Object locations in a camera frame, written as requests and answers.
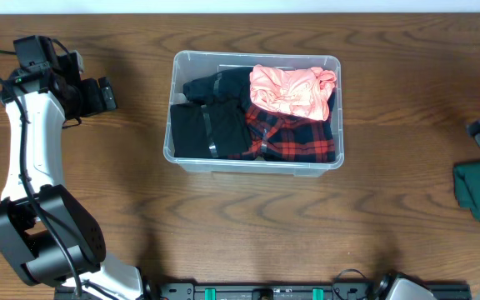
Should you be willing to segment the black banded cloth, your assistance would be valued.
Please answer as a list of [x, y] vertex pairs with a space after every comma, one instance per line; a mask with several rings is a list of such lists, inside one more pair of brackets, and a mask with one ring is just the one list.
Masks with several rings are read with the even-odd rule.
[[191, 103], [232, 102], [245, 113], [251, 106], [249, 76], [252, 70], [252, 67], [237, 67], [194, 79], [182, 86], [182, 92]]
[[177, 158], [225, 158], [252, 146], [246, 119], [236, 102], [170, 107], [171, 132]]

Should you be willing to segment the red navy plaid shirt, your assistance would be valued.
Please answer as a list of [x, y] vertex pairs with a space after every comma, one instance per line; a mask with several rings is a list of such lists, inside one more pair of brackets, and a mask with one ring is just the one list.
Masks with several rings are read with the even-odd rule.
[[268, 112], [253, 104], [247, 106], [245, 118], [252, 146], [229, 159], [287, 163], [332, 163], [336, 159], [330, 119], [315, 121]]

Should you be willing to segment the pink garment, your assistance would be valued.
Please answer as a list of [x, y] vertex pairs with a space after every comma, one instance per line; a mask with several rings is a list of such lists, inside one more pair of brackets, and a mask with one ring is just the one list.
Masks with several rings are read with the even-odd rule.
[[252, 104], [272, 112], [327, 121], [328, 100], [337, 86], [337, 74], [321, 67], [285, 71], [256, 65], [250, 75]]

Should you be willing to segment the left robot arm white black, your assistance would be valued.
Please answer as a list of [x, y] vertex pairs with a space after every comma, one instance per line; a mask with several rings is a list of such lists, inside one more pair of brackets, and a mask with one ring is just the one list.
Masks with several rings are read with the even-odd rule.
[[11, 125], [0, 253], [25, 284], [55, 288], [57, 299], [144, 299], [140, 270], [107, 251], [98, 222], [63, 175], [64, 124], [114, 109], [109, 82], [83, 80], [76, 51], [16, 54], [20, 67], [0, 92]]

